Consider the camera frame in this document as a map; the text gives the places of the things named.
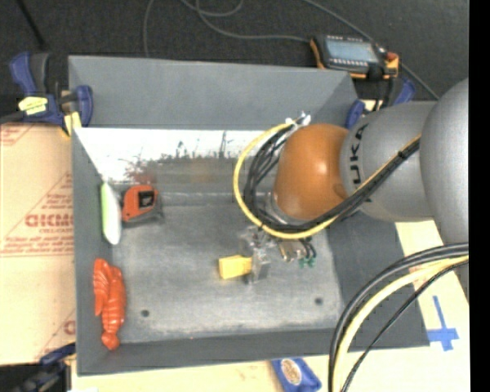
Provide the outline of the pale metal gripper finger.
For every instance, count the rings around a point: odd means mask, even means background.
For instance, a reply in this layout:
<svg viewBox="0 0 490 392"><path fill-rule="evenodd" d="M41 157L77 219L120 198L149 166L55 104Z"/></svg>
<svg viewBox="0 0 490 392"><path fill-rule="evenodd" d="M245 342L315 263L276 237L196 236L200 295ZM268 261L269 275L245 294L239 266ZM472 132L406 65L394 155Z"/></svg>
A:
<svg viewBox="0 0 490 392"><path fill-rule="evenodd" d="M268 254L263 250L256 250L252 254L251 272L246 276L248 284L258 283L267 278L270 271L271 261Z"/></svg>
<svg viewBox="0 0 490 392"><path fill-rule="evenodd" d="M248 226L239 233L239 251L256 252L266 249L269 240L265 232L255 226Z"/></svg>

